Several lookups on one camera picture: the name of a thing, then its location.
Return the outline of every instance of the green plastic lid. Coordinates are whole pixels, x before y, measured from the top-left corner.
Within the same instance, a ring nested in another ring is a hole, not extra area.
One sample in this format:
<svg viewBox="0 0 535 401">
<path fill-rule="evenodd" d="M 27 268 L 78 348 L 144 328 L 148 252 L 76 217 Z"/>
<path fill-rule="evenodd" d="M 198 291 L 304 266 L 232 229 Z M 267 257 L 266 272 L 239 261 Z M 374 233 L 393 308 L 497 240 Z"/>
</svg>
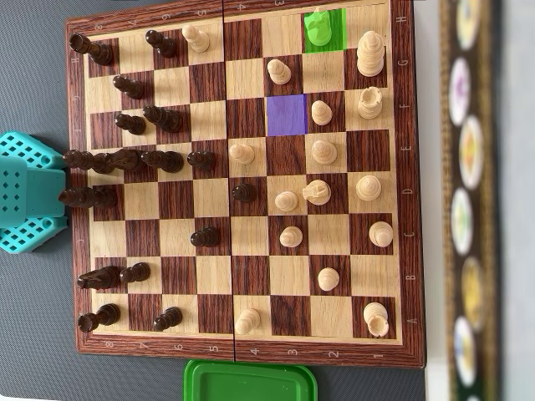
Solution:
<svg viewBox="0 0 535 401">
<path fill-rule="evenodd" d="M 316 401 L 316 379 L 296 365 L 191 360 L 184 401 Z"/>
</svg>

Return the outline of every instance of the purple highlighted square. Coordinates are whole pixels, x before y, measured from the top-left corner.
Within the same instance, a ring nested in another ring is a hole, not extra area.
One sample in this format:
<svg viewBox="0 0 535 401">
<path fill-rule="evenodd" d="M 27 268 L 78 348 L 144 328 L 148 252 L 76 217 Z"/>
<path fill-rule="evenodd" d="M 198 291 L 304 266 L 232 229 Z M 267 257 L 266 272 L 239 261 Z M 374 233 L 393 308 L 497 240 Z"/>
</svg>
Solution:
<svg viewBox="0 0 535 401">
<path fill-rule="evenodd" d="M 267 98 L 267 136 L 305 135 L 307 133 L 306 103 L 304 94 Z"/>
</svg>

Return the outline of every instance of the dark brown chess piece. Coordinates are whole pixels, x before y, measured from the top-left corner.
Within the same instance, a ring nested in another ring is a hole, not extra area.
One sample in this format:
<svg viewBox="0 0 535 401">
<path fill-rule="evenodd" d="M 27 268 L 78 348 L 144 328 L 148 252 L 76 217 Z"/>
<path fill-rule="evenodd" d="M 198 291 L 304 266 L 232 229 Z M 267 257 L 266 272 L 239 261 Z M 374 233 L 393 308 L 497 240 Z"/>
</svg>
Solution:
<svg viewBox="0 0 535 401">
<path fill-rule="evenodd" d="M 110 188 L 69 188 L 59 194 L 61 203 L 71 207 L 90 208 L 93 206 L 114 207 L 117 205 L 117 194 Z"/>
<path fill-rule="evenodd" d="M 141 160 L 141 151 L 136 149 L 121 149 L 110 153 L 109 163 L 119 170 L 139 171 L 145 163 Z"/>
<path fill-rule="evenodd" d="M 193 246 L 217 246 L 219 245 L 219 231 L 217 228 L 208 227 L 191 234 Z"/>
<path fill-rule="evenodd" d="M 94 290 L 105 290 L 117 287 L 119 284 L 119 269 L 115 266 L 106 266 L 81 274 L 76 281 L 79 288 L 93 288 Z"/>
<path fill-rule="evenodd" d="M 151 29 L 146 33 L 145 39 L 160 56 L 171 58 L 176 54 L 176 40 L 173 38 L 168 38 Z"/>
<path fill-rule="evenodd" d="M 187 162 L 199 170 L 210 171 L 216 165 L 216 155 L 212 152 L 191 152 L 187 156 Z"/>
<path fill-rule="evenodd" d="M 114 303 L 107 303 L 97 313 L 86 313 L 78 318 L 78 327 L 82 332 L 92 332 L 100 324 L 109 326 L 120 319 L 120 309 Z"/>
<path fill-rule="evenodd" d="M 137 115 L 117 114 L 115 116 L 115 125 L 121 129 L 127 129 L 128 132 L 134 135 L 141 135 L 145 132 L 145 119 Z"/>
<path fill-rule="evenodd" d="M 100 65 L 108 65 L 114 58 L 111 47 L 103 43 L 91 43 L 91 41 L 80 33 L 71 35 L 69 39 L 70 48 L 80 54 L 89 53 L 89 56 Z"/>
<path fill-rule="evenodd" d="M 182 156 L 173 151 L 162 152 L 161 150 L 151 150 L 149 152 L 143 152 L 141 159 L 147 165 L 162 169 L 168 173 L 176 173 L 184 165 Z"/>
<path fill-rule="evenodd" d="M 169 327 L 174 327 L 182 321 L 182 312 L 178 307 L 168 307 L 153 323 L 157 332 L 163 332 Z"/>
<path fill-rule="evenodd" d="M 232 188 L 232 197 L 240 202 L 252 202 L 257 199 L 257 189 L 254 185 L 241 183 Z"/>
<path fill-rule="evenodd" d="M 143 84 L 135 79 L 116 75 L 114 77 L 114 86 L 121 92 L 124 92 L 129 98 L 141 99 L 143 96 Z"/>
<path fill-rule="evenodd" d="M 182 126 L 181 114 L 176 110 L 167 110 L 157 106 L 145 106 L 143 108 L 143 116 L 152 124 L 162 128 L 165 132 L 178 132 Z"/>
<path fill-rule="evenodd" d="M 69 150 L 63 155 L 65 164 L 71 169 L 89 170 L 93 169 L 100 174 L 109 174 L 113 167 L 109 164 L 108 153 L 98 153 L 92 155 L 89 152 L 80 152 L 79 150 Z"/>
<path fill-rule="evenodd" d="M 120 272 L 122 282 L 143 282 L 150 276 L 150 267 L 147 263 L 139 262 Z"/>
</svg>

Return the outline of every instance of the wooden chessboard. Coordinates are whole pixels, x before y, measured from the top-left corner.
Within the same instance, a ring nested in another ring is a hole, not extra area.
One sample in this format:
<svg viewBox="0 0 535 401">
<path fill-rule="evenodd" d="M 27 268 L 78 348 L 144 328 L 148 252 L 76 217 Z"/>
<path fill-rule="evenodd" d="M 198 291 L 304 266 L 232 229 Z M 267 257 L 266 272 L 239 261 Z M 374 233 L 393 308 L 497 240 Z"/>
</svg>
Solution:
<svg viewBox="0 0 535 401">
<path fill-rule="evenodd" d="M 329 10 L 333 37 L 314 47 L 303 33 L 303 17 L 316 6 Z M 113 188 L 111 210 L 72 210 L 74 277 L 102 266 L 150 264 L 146 282 L 104 291 L 74 287 L 74 314 L 112 302 L 121 310 L 114 325 L 92 333 L 76 329 L 82 353 L 112 353 L 254 362 L 425 365 L 420 178 L 416 132 L 415 56 L 412 2 L 212 0 L 167 3 L 66 23 L 66 68 L 70 147 L 92 153 L 122 147 L 192 150 L 217 155 L 214 171 L 175 174 L 145 168 L 110 175 L 71 171 L 72 186 Z M 181 28 L 193 24 L 210 38 L 205 53 L 188 48 Z M 178 56 L 164 59 L 144 40 L 149 28 L 177 40 Z M 384 37 L 383 72 L 366 78 L 356 68 L 361 36 L 373 29 Z M 72 33 L 107 43 L 114 62 L 101 67 L 68 46 Z M 267 63 L 279 58 L 292 70 L 290 82 L 275 86 Z M 145 97 L 121 95 L 112 78 L 123 74 L 145 83 Z M 381 89 L 377 119 L 359 117 L 363 89 Z M 310 108 L 321 99 L 334 112 L 325 126 L 313 123 Z M 123 111 L 141 115 L 145 104 L 180 110 L 180 133 L 148 123 L 131 135 L 113 124 Z M 335 144 L 338 159 L 320 165 L 311 155 L 315 140 Z M 255 150 L 250 165 L 228 157 L 233 144 Z M 374 175 L 380 197 L 361 201 L 355 184 Z M 297 194 L 312 180 L 326 181 L 331 200 L 314 206 L 299 199 L 285 213 L 276 194 Z M 255 185 L 258 199 L 238 203 L 236 184 Z M 369 240 L 376 221 L 393 226 L 394 240 L 380 248 Z M 220 246 L 195 248 L 194 230 L 217 227 Z M 303 231 L 303 243 L 285 248 L 286 226 Z M 340 275 L 330 292 L 318 272 L 331 266 Z M 373 338 L 363 319 L 369 302 L 388 311 L 390 330 Z M 171 306 L 183 321 L 165 332 L 151 331 L 154 318 Z M 261 316 L 247 335 L 234 322 L 247 308 Z"/>
</svg>

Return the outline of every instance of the chess piece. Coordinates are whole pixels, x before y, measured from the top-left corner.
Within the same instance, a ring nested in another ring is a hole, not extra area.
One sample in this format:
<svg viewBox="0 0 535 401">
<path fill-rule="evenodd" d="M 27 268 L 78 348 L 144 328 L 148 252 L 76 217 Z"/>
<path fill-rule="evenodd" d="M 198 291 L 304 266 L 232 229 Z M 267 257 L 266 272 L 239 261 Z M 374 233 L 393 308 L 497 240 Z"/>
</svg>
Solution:
<svg viewBox="0 0 535 401">
<path fill-rule="evenodd" d="M 145 164 L 141 160 L 141 151 L 121 149 L 110 153 L 110 165 L 119 170 L 139 171 Z"/>
<path fill-rule="evenodd" d="M 254 309 L 246 309 L 240 313 L 240 317 L 237 319 L 234 329 L 236 330 L 236 334 L 244 336 L 258 326 L 260 326 L 260 314 Z"/>
<path fill-rule="evenodd" d="M 281 245 L 287 248 L 295 248 L 303 241 L 303 232 L 296 226 L 286 227 L 279 237 Z"/>
<path fill-rule="evenodd" d="M 168 38 L 154 29 L 147 31 L 145 40 L 162 57 L 171 58 L 176 54 L 176 40 Z"/>
<path fill-rule="evenodd" d="M 357 48 L 357 69 L 365 77 L 374 77 L 385 66 L 385 45 L 383 38 L 374 31 L 368 31 L 359 40 Z"/>
<path fill-rule="evenodd" d="M 191 48 L 198 53 L 206 52 L 210 46 L 208 35 L 192 25 L 185 25 L 182 29 L 182 35 L 191 45 Z"/>
<path fill-rule="evenodd" d="M 331 267 L 325 267 L 318 274 L 319 287 L 324 291 L 331 291 L 339 282 L 340 275 Z"/>
<path fill-rule="evenodd" d="M 369 240 L 376 246 L 385 248 L 392 242 L 394 231 L 390 224 L 384 221 L 377 221 L 369 228 Z"/>
<path fill-rule="evenodd" d="M 363 119 L 374 119 L 383 109 L 383 94 L 379 88 L 370 86 L 360 93 L 359 111 L 360 117 Z"/>
<path fill-rule="evenodd" d="M 143 84 L 140 81 L 115 75 L 113 83 L 118 90 L 124 92 L 131 99 L 141 99 L 143 96 Z"/>
<path fill-rule="evenodd" d="M 109 174 L 113 171 L 110 165 L 110 154 L 98 153 L 92 155 L 89 152 L 80 152 L 79 150 L 69 150 L 63 155 L 65 164 L 71 169 L 89 170 L 99 174 Z"/>
<path fill-rule="evenodd" d="M 321 100 L 312 103 L 312 119 L 317 125 L 327 125 L 333 118 L 333 110 Z"/>
<path fill-rule="evenodd" d="M 199 170 L 210 171 L 216 165 L 216 155 L 212 152 L 191 152 L 187 156 L 187 162 Z"/>
<path fill-rule="evenodd" d="M 150 276 L 150 267 L 148 263 L 139 262 L 132 267 L 123 269 L 119 278 L 122 282 L 143 282 Z"/>
<path fill-rule="evenodd" d="M 115 116 L 115 125 L 121 129 L 127 129 L 133 135 L 141 135 L 145 132 L 145 119 L 137 115 L 117 114 Z"/>
<path fill-rule="evenodd" d="M 325 181 L 314 180 L 303 188 L 303 198 L 313 205 L 325 205 L 331 199 L 331 189 Z"/>
<path fill-rule="evenodd" d="M 267 63 L 267 71 L 273 83 L 277 85 L 284 85 L 292 78 L 290 68 L 276 58 Z"/>
<path fill-rule="evenodd" d="M 69 46 L 76 53 L 89 53 L 91 59 L 100 65 L 108 65 L 114 59 L 114 54 L 110 46 L 103 43 L 91 43 L 87 37 L 80 33 L 71 35 Z"/>
<path fill-rule="evenodd" d="M 152 124 L 172 134 L 180 131 L 182 126 L 181 114 L 176 110 L 164 109 L 157 106 L 145 106 L 143 116 Z"/>
<path fill-rule="evenodd" d="M 373 175 L 365 175 L 356 185 L 357 196 L 363 201 L 374 201 L 381 195 L 381 181 Z"/>
<path fill-rule="evenodd" d="M 240 202 L 251 203 L 257 199 L 257 189 L 254 185 L 241 183 L 232 188 L 232 197 Z"/>
<path fill-rule="evenodd" d="M 254 160 L 254 150 L 249 145 L 233 145 L 228 154 L 240 165 L 248 165 Z"/>
<path fill-rule="evenodd" d="M 281 211 L 292 211 L 298 207 L 298 196 L 286 190 L 275 198 L 275 206 Z"/>
<path fill-rule="evenodd" d="M 78 318 L 78 327 L 82 332 L 92 332 L 100 324 L 109 326 L 120 319 L 120 309 L 114 303 L 107 303 L 97 313 L 86 313 Z"/>
<path fill-rule="evenodd" d="M 76 280 L 76 285 L 80 289 L 105 290 L 116 287 L 119 282 L 119 269 L 115 266 L 106 266 L 81 274 Z"/>
<path fill-rule="evenodd" d="M 217 246 L 219 245 L 219 230 L 214 227 L 203 228 L 191 234 L 193 246 Z"/>
<path fill-rule="evenodd" d="M 383 305 L 378 302 L 369 303 L 364 308 L 363 315 L 372 336 L 383 337 L 388 333 L 388 312 Z"/>
<path fill-rule="evenodd" d="M 307 29 L 308 40 L 314 46 L 325 46 L 331 40 L 333 34 L 329 12 L 316 7 L 314 12 L 304 18 L 304 26 Z"/>
<path fill-rule="evenodd" d="M 117 194 L 110 188 L 93 189 L 86 186 L 64 190 L 59 194 L 58 200 L 70 207 L 114 207 L 117 205 Z"/>
<path fill-rule="evenodd" d="M 336 160 L 336 147 L 326 140 L 317 140 L 312 145 L 312 157 L 321 165 L 331 165 Z"/>
<path fill-rule="evenodd" d="M 157 332 L 163 332 L 169 327 L 174 327 L 182 321 L 182 311 L 178 307 L 168 307 L 152 324 Z"/>
<path fill-rule="evenodd" d="M 162 169 L 168 173 L 176 173 L 184 165 L 182 156 L 173 151 L 162 152 L 161 150 L 151 150 L 143 152 L 141 159 L 145 164 Z"/>
</svg>

